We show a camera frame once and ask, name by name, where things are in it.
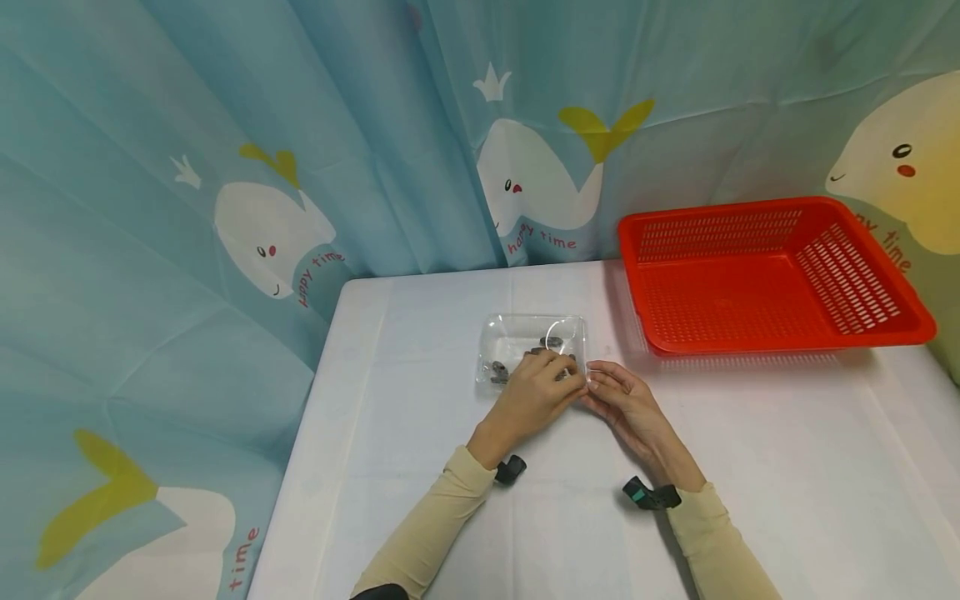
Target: hand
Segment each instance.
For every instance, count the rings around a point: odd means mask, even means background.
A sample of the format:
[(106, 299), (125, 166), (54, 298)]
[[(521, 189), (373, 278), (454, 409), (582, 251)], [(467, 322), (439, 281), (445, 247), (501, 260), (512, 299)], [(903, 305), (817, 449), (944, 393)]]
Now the hand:
[[(557, 381), (564, 370), (570, 375)], [(569, 356), (547, 349), (527, 353), (477, 425), (467, 450), (484, 468), (496, 468), (512, 447), (544, 429), (586, 394), (586, 385), (587, 378)]]
[(707, 483), (693, 456), (660, 410), (647, 384), (616, 363), (588, 363), (591, 396), (581, 403), (610, 425), (658, 485), (699, 492)]

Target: curtain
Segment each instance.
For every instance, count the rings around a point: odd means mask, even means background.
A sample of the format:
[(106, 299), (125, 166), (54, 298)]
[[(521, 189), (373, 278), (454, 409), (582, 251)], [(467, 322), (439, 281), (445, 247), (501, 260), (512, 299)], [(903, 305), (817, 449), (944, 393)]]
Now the curtain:
[(631, 212), (841, 199), (956, 376), (958, 28), (948, 0), (4, 3), (5, 597), (242, 597), (348, 280), (616, 257)]

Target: red basket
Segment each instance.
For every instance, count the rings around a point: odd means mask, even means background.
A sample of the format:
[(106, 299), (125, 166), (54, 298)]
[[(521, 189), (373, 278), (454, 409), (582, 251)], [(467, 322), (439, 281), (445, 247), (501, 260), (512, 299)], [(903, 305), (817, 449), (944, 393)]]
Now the red basket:
[(873, 236), (832, 198), (642, 213), (617, 231), (634, 307), (660, 352), (899, 346), (937, 331)]

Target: whale eye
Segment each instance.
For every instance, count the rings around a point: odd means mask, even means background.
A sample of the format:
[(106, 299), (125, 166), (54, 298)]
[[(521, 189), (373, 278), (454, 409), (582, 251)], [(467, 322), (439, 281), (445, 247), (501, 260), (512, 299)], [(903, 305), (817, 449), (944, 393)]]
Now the whale eye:
[(913, 146), (910, 144), (900, 144), (894, 148), (894, 158), (907, 158), (913, 152)]

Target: table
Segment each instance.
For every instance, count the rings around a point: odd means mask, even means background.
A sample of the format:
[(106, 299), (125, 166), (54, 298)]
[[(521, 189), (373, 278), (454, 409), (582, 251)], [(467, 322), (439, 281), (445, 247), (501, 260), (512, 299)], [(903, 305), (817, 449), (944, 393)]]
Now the table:
[[(491, 313), (576, 314), (643, 376), (784, 598), (960, 597), (960, 397), (925, 348), (658, 358), (619, 261), (358, 280), (343, 290), (251, 600), (347, 598), (491, 402)], [(571, 410), (454, 545), (433, 598), (695, 598), (638, 467)]]

